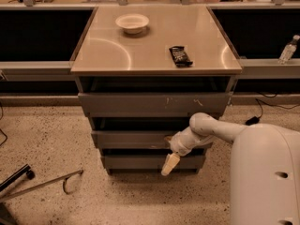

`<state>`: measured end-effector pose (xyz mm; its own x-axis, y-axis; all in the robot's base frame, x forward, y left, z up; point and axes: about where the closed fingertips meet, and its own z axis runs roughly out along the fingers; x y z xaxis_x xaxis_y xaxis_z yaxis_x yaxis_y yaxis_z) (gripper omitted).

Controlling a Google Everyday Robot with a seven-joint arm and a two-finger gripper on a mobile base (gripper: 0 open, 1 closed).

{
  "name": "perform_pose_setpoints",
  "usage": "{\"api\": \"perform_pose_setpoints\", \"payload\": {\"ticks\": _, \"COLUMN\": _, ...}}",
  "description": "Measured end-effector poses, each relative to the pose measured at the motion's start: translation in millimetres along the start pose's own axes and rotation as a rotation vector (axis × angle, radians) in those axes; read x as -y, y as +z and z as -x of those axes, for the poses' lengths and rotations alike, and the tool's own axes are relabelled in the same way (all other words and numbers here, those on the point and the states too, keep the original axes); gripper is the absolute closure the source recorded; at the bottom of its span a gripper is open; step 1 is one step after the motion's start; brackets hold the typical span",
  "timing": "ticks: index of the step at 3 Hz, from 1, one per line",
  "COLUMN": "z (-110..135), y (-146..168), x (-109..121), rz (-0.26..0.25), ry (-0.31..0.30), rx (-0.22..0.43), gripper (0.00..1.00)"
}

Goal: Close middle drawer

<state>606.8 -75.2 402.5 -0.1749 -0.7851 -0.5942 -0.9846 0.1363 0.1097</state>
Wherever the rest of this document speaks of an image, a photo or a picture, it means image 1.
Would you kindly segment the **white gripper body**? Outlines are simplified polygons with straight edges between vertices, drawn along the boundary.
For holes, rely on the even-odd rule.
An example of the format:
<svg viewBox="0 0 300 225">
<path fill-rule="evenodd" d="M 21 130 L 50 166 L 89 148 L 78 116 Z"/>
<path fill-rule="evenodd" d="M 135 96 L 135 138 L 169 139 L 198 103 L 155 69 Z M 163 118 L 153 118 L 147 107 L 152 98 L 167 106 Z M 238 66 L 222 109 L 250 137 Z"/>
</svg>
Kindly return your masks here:
<svg viewBox="0 0 300 225">
<path fill-rule="evenodd" d="M 203 144 L 204 136 L 195 133 L 190 127 L 174 134 L 169 140 L 171 150 L 180 157 L 184 157 L 191 150 Z"/>
</svg>

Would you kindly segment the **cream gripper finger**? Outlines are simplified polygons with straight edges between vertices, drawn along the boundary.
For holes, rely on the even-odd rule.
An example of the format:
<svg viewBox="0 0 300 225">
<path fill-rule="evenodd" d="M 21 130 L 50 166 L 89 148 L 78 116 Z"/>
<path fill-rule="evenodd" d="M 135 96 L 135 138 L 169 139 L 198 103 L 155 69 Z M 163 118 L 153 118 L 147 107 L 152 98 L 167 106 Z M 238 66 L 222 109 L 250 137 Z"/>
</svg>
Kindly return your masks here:
<svg viewBox="0 0 300 225">
<path fill-rule="evenodd" d="M 165 163 L 162 166 L 161 174 L 163 176 L 167 176 L 170 172 L 175 168 L 175 166 L 179 163 L 180 157 L 175 154 L 168 154 L 165 159 Z"/>
</svg>

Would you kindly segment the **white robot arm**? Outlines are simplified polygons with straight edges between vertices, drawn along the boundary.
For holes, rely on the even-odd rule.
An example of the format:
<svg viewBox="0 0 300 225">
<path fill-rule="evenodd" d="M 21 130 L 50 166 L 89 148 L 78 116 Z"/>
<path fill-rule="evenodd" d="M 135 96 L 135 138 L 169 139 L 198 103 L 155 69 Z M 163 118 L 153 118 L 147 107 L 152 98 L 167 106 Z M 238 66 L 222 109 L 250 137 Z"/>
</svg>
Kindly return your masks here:
<svg viewBox="0 0 300 225">
<path fill-rule="evenodd" d="M 232 146 L 231 225 L 300 225 L 300 132 L 285 127 L 219 121 L 198 112 L 167 140 L 161 174 L 168 175 L 196 146 L 217 137 Z"/>
</svg>

